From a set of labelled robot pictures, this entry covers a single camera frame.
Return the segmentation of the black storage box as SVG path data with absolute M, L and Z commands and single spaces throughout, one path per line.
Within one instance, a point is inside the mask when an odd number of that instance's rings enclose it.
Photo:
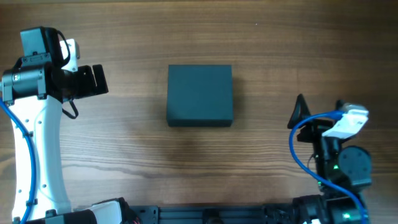
M 169 65 L 170 127 L 230 127 L 234 121 L 231 65 Z

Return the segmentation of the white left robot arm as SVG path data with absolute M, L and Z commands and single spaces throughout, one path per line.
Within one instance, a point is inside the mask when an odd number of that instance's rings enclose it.
M 12 121 L 16 149 L 13 223 L 138 223 L 123 198 L 73 211 L 60 157 L 60 120 L 78 117 L 64 103 L 108 92 L 101 65 L 79 66 L 78 44 L 57 29 L 21 32 L 24 54 L 1 79 L 1 108 Z

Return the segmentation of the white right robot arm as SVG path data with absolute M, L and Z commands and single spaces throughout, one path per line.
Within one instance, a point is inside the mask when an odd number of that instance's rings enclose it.
M 287 124 L 292 159 L 320 189 L 319 195 L 292 201 L 292 223 L 369 223 L 361 192 L 372 184 L 370 153 L 359 146 L 344 146 L 368 122 L 369 111 L 362 105 L 336 102 L 332 111 L 311 114 L 302 94 L 297 96 Z M 294 142 L 310 143 L 315 170 L 295 152 Z

